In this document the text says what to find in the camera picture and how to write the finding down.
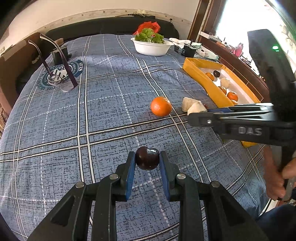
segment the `black headboard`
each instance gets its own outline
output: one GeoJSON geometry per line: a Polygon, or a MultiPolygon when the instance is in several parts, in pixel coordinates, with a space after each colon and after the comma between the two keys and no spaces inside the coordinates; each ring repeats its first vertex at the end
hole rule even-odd
{"type": "MultiPolygon", "coordinates": [[[[142,16],[127,16],[127,17],[113,17],[113,18],[97,18],[83,22],[73,23],[59,28],[52,29],[46,35],[57,40],[64,38],[64,42],[96,34],[133,34],[140,24],[143,22],[157,22],[160,25],[159,34],[165,38],[179,38],[179,33],[171,22],[156,19],[155,17],[142,16]]],[[[41,43],[41,51],[44,57],[47,58],[49,53],[53,50],[53,45],[47,41],[41,43]]]]}

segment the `white food chunk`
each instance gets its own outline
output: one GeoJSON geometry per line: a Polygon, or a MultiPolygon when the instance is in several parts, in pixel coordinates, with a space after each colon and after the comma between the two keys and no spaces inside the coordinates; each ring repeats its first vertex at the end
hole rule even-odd
{"type": "Polygon", "coordinates": [[[207,109],[202,104],[202,102],[198,100],[197,102],[193,103],[192,106],[188,109],[187,115],[189,115],[190,113],[199,113],[199,112],[207,112],[207,109]]]}
{"type": "Polygon", "coordinates": [[[228,89],[231,82],[227,78],[222,78],[220,83],[221,83],[221,86],[223,86],[225,89],[228,89]]]}
{"type": "Polygon", "coordinates": [[[182,111],[187,112],[188,109],[193,105],[193,103],[196,102],[198,102],[198,100],[185,97],[182,102],[182,111]]]}

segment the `lettuce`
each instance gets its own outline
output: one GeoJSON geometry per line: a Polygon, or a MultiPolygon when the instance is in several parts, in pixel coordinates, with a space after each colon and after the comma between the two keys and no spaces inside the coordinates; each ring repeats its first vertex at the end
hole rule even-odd
{"type": "Polygon", "coordinates": [[[135,36],[135,40],[157,44],[164,43],[163,36],[158,33],[154,33],[154,31],[150,28],[144,28],[141,33],[135,36]]]}

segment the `eyeglass temple arm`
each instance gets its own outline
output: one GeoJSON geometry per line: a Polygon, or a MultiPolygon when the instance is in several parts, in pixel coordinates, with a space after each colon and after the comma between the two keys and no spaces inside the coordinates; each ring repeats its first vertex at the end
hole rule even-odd
{"type": "Polygon", "coordinates": [[[39,55],[40,55],[41,62],[43,63],[43,65],[44,65],[45,69],[47,70],[49,76],[50,76],[50,77],[54,77],[54,74],[50,71],[50,68],[48,67],[47,62],[46,62],[46,61],[44,60],[44,58],[42,57],[41,51],[40,51],[40,49],[38,48],[37,44],[35,44],[35,43],[34,43],[33,41],[31,41],[31,40],[29,40],[28,43],[31,44],[31,45],[34,45],[34,46],[35,46],[35,48],[37,49],[37,51],[38,51],[38,53],[39,53],[39,55]]]}
{"type": "Polygon", "coordinates": [[[73,84],[73,87],[75,88],[78,85],[78,83],[77,83],[77,81],[76,81],[76,79],[75,79],[75,77],[74,77],[74,75],[73,75],[73,73],[71,71],[71,68],[70,68],[70,66],[69,66],[69,64],[68,64],[68,62],[67,62],[67,60],[65,58],[65,55],[63,54],[63,52],[61,50],[61,48],[52,39],[50,39],[49,37],[45,36],[44,34],[40,34],[40,38],[41,39],[45,39],[48,42],[51,42],[57,48],[57,50],[59,51],[59,53],[61,55],[63,64],[64,64],[65,69],[67,71],[67,74],[68,74],[68,76],[69,76],[69,78],[70,78],[70,80],[71,80],[71,82],[73,84]]]}

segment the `dark cherry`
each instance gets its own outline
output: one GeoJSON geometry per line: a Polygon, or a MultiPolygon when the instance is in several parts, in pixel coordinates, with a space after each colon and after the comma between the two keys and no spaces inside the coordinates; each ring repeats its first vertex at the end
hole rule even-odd
{"type": "Polygon", "coordinates": [[[141,146],[136,151],[136,164],[139,168],[146,171],[155,169],[159,164],[159,151],[141,146]]]}
{"type": "Polygon", "coordinates": [[[221,73],[220,73],[219,71],[217,71],[217,70],[214,70],[213,75],[214,75],[216,78],[219,78],[220,75],[221,75],[221,73]]]}

